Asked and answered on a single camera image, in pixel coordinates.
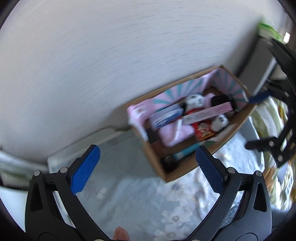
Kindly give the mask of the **operator thumb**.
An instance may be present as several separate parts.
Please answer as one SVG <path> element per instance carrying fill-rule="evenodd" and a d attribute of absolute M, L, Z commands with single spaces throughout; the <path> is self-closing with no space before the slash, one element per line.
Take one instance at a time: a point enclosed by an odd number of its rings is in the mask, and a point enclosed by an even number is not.
<path fill-rule="evenodd" d="M 112 239 L 113 240 L 130 240 L 130 236 L 124 228 L 118 226 L 114 231 Z"/>

